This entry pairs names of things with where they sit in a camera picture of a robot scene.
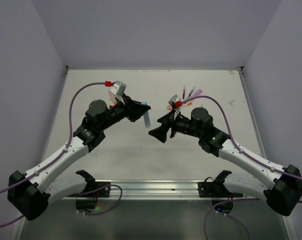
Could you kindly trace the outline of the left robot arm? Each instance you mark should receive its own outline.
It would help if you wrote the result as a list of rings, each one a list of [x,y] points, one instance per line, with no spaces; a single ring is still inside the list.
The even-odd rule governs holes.
[[[115,101],[112,106],[101,99],[92,101],[81,125],[71,132],[64,146],[24,173],[17,170],[10,175],[7,199],[23,217],[35,220],[57,200],[74,194],[87,197],[94,193],[95,179],[85,170],[78,170],[65,184],[58,184],[57,178],[94,150],[105,139],[106,129],[123,119],[134,123],[151,109],[125,94]]]

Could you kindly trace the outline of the purple highlighter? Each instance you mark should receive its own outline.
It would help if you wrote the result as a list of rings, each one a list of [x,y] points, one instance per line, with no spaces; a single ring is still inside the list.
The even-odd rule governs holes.
[[[203,92],[203,90],[199,88],[199,89],[191,96],[191,98],[194,98],[194,97],[197,97],[197,96],[201,95],[202,92]]]

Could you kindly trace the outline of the light blue highlighter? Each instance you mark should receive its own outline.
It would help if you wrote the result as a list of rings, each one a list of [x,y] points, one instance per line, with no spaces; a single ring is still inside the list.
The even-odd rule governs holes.
[[[148,110],[143,114],[143,120],[144,120],[145,127],[150,128],[151,127],[151,121],[150,121],[150,115],[149,115]]]

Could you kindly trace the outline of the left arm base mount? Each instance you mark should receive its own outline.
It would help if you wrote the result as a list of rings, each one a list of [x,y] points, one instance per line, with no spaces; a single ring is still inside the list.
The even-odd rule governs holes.
[[[89,198],[89,200],[76,200],[75,207],[78,211],[92,213],[98,203],[98,198],[108,198],[110,196],[111,184],[109,181],[96,181],[96,179],[85,170],[78,170],[77,175],[85,180],[85,187],[73,196],[77,198]]]

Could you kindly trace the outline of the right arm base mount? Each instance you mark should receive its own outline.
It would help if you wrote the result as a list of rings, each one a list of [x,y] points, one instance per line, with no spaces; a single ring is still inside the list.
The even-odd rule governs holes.
[[[222,203],[224,200],[221,199],[233,199],[234,194],[228,191],[224,186],[226,177],[228,177],[231,173],[232,172],[229,170],[223,170],[215,179],[209,176],[204,181],[198,182],[197,190],[199,197],[211,198],[212,206]]]

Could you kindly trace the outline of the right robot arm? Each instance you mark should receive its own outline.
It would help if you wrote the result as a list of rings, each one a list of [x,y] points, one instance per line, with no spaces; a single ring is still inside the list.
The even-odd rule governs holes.
[[[160,142],[167,141],[168,132],[171,132],[171,138],[177,133],[195,137],[202,150],[237,165],[251,175],[240,177],[231,172],[227,172],[225,177],[219,175],[213,185],[218,196],[238,193],[258,198],[286,217],[301,199],[302,176],[296,166],[290,164],[285,167],[248,151],[229,134],[216,128],[213,117],[205,108],[194,108],[190,118],[172,110],[158,122],[161,125],[150,130],[149,135]]]

